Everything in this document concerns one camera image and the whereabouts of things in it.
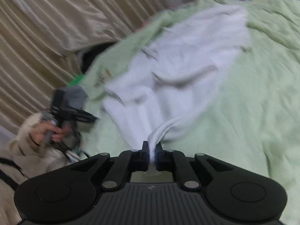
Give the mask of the cream sweater forearm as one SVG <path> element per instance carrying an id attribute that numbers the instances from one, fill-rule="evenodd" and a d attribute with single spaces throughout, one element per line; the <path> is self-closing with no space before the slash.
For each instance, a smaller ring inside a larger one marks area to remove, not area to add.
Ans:
<path id="1" fill-rule="evenodd" d="M 70 164 L 61 151 L 45 143 L 38 145 L 29 136 L 31 129 L 43 122 L 41 116 L 40 113 L 29 116 L 8 147 L 1 149 L 1 173 L 13 182 L 9 185 L 1 179 L 1 224 L 18 224 L 21 221 L 14 204 L 17 185 Z"/>

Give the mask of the person's left hand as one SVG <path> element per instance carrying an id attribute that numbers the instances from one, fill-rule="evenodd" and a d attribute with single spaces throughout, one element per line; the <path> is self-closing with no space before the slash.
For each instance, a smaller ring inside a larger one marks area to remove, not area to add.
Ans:
<path id="1" fill-rule="evenodd" d="M 37 123 L 29 132 L 31 139 L 38 145 L 44 143 L 44 139 L 47 133 L 53 132 L 51 139 L 53 142 L 60 142 L 66 137 L 67 132 L 70 130 L 70 125 L 66 125 L 63 128 L 59 128 L 53 125 L 50 121 L 43 121 Z"/>

